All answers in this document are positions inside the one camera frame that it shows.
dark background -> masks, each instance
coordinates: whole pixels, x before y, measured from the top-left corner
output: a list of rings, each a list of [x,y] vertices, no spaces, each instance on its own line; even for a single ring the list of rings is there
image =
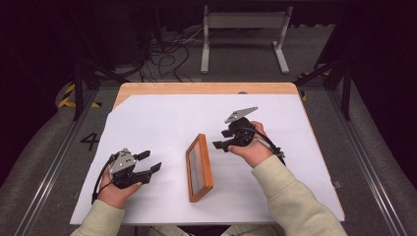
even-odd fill
[[[395,159],[416,186],[417,20],[413,9],[410,2],[366,2],[342,15],[340,7],[301,6],[294,8],[290,24],[340,23],[319,62],[349,52],[355,85]],[[181,31],[201,23],[203,8],[170,6],[157,13],[161,26]],[[154,7],[76,6],[69,11],[56,3],[2,1],[0,182],[31,137],[56,113],[55,96],[72,79],[80,59],[108,69],[140,63],[147,56],[152,32],[157,33]]]

wooden frame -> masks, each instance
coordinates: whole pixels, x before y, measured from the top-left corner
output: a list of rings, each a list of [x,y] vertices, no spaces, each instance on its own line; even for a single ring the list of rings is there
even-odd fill
[[[197,135],[185,156],[190,203],[196,203],[213,187],[208,145],[204,134]]]

person's left hand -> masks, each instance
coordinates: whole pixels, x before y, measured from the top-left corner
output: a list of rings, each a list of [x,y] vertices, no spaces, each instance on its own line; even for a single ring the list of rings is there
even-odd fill
[[[110,183],[109,167],[104,170],[100,183],[100,189]],[[126,189],[119,189],[114,184],[104,187],[98,194],[98,199],[117,208],[123,208],[126,201],[142,187],[142,183],[129,186]]]

printed number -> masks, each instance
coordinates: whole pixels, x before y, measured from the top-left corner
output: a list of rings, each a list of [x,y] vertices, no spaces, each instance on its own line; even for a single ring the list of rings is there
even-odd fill
[[[92,147],[95,143],[98,143],[100,140],[96,140],[97,134],[95,132],[92,132],[89,136],[83,138],[81,140],[81,143],[88,143],[89,144],[89,151],[92,150]]]

gray floor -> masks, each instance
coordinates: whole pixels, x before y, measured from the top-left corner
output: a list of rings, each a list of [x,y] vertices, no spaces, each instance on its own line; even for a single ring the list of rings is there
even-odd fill
[[[219,31],[211,38],[209,73],[200,73],[202,45],[199,42],[188,45],[190,57],[178,70],[184,82],[293,82],[304,72],[312,71],[332,27],[291,28],[287,32],[283,52],[290,69],[289,75],[282,75],[277,65],[270,42],[273,33],[261,30],[248,36],[242,31]],[[172,71],[186,57],[185,49],[172,55],[176,63],[161,67],[163,72]],[[155,56],[158,61],[162,56]],[[163,58],[162,64],[169,64],[170,58]],[[176,82],[172,73],[161,77],[158,68],[148,64],[143,73],[148,81]],[[140,81],[139,74],[129,77]],[[342,223],[349,235],[417,235],[417,193],[408,182],[390,154],[378,129],[372,121],[357,90],[353,88],[350,106],[351,121],[340,118],[335,102],[340,97],[340,88],[326,91],[317,79],[301,87],[307,94],[303,101],[328,171],[334,181],[342,187],[336,189],[346,221]],[[74,108],[62,107],[28,144],[15,165],[9,179],[0,191],[0,235],[69,235],[77,226],[69,224],[77,203],[89,165],[97,145],[89,150],[89,144],[81,140],[91,133],[99,139],[111,111],[118,87],[103,86],[94,95],[95,102],[102,102],[100,108],[90,108],[77,124],[72,122]],[[77,126],[73,141],[65,150],[61,145],[68,138],[68,131]],[[389,216],[384,206],[378,204],[373,182],[364,174],[360,162],[360,151],[352,141],[346,127],[353,127],[360,146],[372,163],[381,181],[383,190],[395,210],[404,231],[390,228]],[[39,184],[49,173],[48,170],[57,153],[65,153],[59,165],[59,174],[50,182],[50,189],[44,191],[47,198],[37,210],[32,210],[28,228],[20,227],[28,208],[36,196]],[[146,235],[147,229],[122,226],[119,235]]]

